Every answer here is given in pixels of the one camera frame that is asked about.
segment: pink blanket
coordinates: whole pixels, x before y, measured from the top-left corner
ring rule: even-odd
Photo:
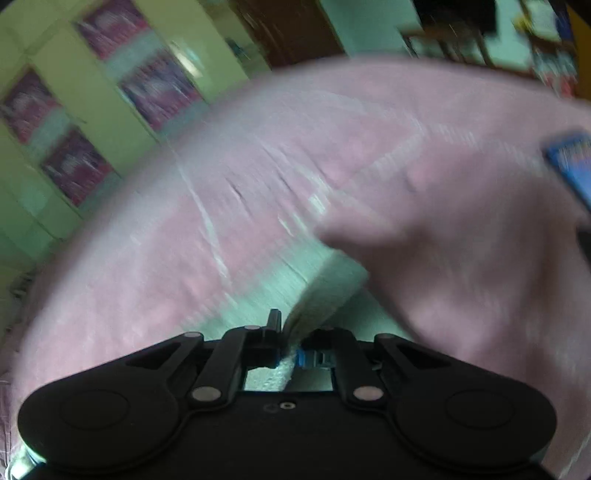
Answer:
[[[421,341],[544,391],[545,464],[585,479],[585,214],[539,152],[581,126],[581,103],[440,64],[330,61],[251,84],[154,153],[42,276],[12,425],[34,388],[198,325],[316,226]]]

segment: door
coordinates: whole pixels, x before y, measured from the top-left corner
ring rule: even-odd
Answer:
[[[234,0],[274,67],[343,54],[317,0]]]

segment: black mount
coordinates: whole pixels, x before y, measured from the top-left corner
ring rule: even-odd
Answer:
[[[242,390],[279,363],[278,310],[45,385],[18,416],[27,480],[551,478],[537,461],[556,415],[537,390],[389,334],[325,328],[301,348],[330,357],[333,391]]]

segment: blue component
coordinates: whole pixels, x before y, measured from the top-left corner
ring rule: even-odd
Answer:
[[[304,352],[301,348],[296,352],[295,362],[295,365],[300,368],[304,368],[306,365],[306,352]]]
[[[554,169],[591,209],[591,136],[574,132],[560,142],[549,145],[545,156]]]

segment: poster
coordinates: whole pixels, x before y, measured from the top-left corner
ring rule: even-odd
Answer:
[[[75,206],[113,171],[87,138],[75,129],[41,164],[41,169]]]
[[[26,72],[0,105],[2,116],[22,144],[29,142],[33,132],[56,107],[60,104],[33,69]]]
[[[164,50],[134,70],[119,88],[155,131],[185,107],[202,100],[174,57]]]
[[[150,29],[131,0],[109,0],[79,21],[77,26],[101,60],[108,59],[122,45]]]

